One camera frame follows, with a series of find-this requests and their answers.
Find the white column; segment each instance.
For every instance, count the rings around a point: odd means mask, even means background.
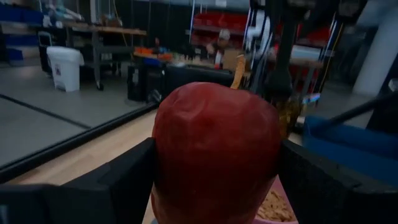
[[[97,21],[97,0],[90,0],[91,22]]]
[[[379,24],[353,92],[376,96],[398,53],[398,8],[391,9]]]

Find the wooden table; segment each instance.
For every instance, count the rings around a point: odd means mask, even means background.
[[[97,89],[103,90],[104,86],[101,83],[101,54],[131,54],[134,52],[134,47],[131,46],[104,46],[100,42],[100,32],[107,33],[118,33],[121,35],[129,34],[131,37],[134,35],[138,35],[141,37],[141,45],[144,43],[144,37],[147,35],[147,32],[139,29],[128,29],[122,27],[106,27],[106,26],[93,26],[87,23],[82,22],[63,22],[67,30],[67,47],[74,48],[73,44],[73,32],[91,32],[91,44],[93,45],[93,62],[86,63],[86,65],[93,67],[94,76]]]
[[[157,59],[162,62],[170,62],[170,63],[184,63],[187,65],[198,65],[198,66],[204,66],[204,67],[209,67],[209,68],[214,68],[214,63],[210,63],[207,61],[203,61],[200,59],[194,59],[194,60],[185,60],[183,58],[180,59],[162,59],[159,58],[158,55],[156,54],[144,54],[144,53],[139,53],[139,52],[134,52],[134,56],[140,57],[140,58],[151,58],[151,59]]]
[[[52,161],[9,181],[9,184],[48,183],[61,185],[111,161],[152,136],[156,111],[126,123]],[[301,144],[301,137],[291,134],[289,139]],[[150,201],[143,224],[154,219]]]

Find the wooden surface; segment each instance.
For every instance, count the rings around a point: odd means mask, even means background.
[[[157,59],[157,60],[160,60],[163,62],[168,61],[168,62],[172,62],[172,63],[185,63],[187,65],[199,65],[199,66],[214,68],[213,63],[210,63],[207,61],[202,61],[202,60],[200,60],[200,58],[195,58],[193,60],[185,60],[183,58],[183,56],[181,56],[178,59],[173,58],[172,60],[166,60],[166,59],[158,58],[158,56],[156,54],[144,54],[144,53],[134,52],[133,55],[136,57]]]
[[[9,184],[48,183],[61,185],[100,165],[111,161],[152,135],[156,111],[126,123],[50,162],[17,178]],[[301,137],[291,134],[289,139],[301,144]],[[152,205],[148,202],[142,224],[154,219]]]
[[[128,29],[123,27],[105,27],[105,26],[93,26],[82,22],[63,22],[65,27],[78,28],[86,31],[98,31],[98,32],[113,32],[121,34],[132,34],[132,35],[147,35],[147,32],[139,29]]]

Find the orange object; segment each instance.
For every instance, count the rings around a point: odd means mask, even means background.
[[[142,49],[143,49],[143,47],[136,47],[136,48],[134,48],[134,51],[137,53],[142,53]]]
[[[143,47],[142,50],[141,50],[141,53],[143,53],[143,54],[152,54],[153,50]]]
[[[161,60],[172,60],[173,59],[173,55],[172,54],[160,54],[158,56],[159,59]]]

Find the person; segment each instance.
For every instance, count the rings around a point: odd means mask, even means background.
[[[229,47],[230,36],[231,34],[228,29],[222,29],[218,35],[218,40],[206,45],[206,50],[211,58],[215,58],[217,52],[220,52],[222,55],[224,54],[224,50]]]
[[[154,47],[154,54],[164,54],[167,53],[168,50],[165,47],[160,46],[160,40],[158,37],[155,37],[155,47]]]

